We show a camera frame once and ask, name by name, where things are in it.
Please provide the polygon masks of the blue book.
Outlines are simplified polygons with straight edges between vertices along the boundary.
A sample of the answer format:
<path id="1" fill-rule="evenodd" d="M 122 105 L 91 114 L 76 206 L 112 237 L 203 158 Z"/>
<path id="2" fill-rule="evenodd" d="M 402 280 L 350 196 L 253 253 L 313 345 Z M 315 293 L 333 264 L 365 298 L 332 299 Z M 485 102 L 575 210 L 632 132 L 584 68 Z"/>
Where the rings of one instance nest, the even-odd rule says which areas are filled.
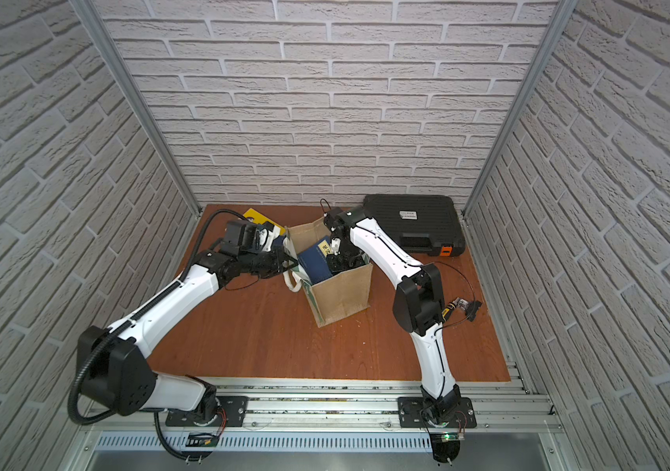
<path id="1" fill-rule="evenodd" d="M 299 265 L 306 272 L 312 285 L 317 285 L 333 276 L 327 262 L 327 256 L 333 255 L 330 242 L 330 237 L 323 237 L 298 256 Z"/>

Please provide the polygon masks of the yellow cartoon cover book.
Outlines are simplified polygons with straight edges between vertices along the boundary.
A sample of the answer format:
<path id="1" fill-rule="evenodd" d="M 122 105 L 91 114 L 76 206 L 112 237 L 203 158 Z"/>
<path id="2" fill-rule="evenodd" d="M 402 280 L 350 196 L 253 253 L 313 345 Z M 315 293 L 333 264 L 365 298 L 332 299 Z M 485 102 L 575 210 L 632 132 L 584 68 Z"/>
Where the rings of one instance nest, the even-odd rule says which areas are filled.
<path id="1" fill-rule="evenodd" d="M 249 208 L 247 211 L 243 213 L 243 215 L 247 220 L 268 228 L 272 233 L 276 234 L 277 236 L 284 236 L 286 233 L 286 229 L 283 226 L 274 222 L 272 219 L 268 218 L 268 216 L 258 212 L 254 208 Z"/>

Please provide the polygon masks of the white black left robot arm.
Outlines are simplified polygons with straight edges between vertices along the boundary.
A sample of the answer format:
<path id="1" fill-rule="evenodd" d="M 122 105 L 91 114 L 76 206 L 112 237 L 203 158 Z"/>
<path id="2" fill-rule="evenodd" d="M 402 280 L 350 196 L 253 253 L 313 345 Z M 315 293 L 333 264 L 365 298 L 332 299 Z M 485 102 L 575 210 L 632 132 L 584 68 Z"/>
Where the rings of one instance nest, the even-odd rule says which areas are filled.
<path id="1" fill-rule="evenodd" d="M 200 425 L 218 414 L 215 386 L 193 377 L 155 372 L 148 359 L 160 341 L 195 307 L 235 278 L 260 280 L 297 266 L 280 227 L 235 214 L 207 250 L 195 245 L 186 267 L 167 287 L 107 328 L 92 326 L 78 340 L 68 399 L 72 422 L 90 425 L 113 415 L 177 411 Z"/>

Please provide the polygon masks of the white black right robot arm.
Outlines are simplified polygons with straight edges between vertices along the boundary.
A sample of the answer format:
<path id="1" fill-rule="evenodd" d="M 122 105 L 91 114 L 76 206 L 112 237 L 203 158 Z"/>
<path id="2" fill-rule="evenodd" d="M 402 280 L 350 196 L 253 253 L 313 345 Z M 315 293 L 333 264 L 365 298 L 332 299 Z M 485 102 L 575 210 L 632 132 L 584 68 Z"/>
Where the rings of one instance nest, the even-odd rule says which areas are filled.
<path id="1" fill-rule="evenodd" d="M 343 248 L 354 247 L 368 256 L 395 288 L 393 314 L 410 334 L 421 367 L 423 418 L 435 426 L 448 422 L 461 402 L 461 392 L 444 345 L 446 303 L 439 270 L 405 252 L 362 207 L 333 208 L 323 221 Z"/>

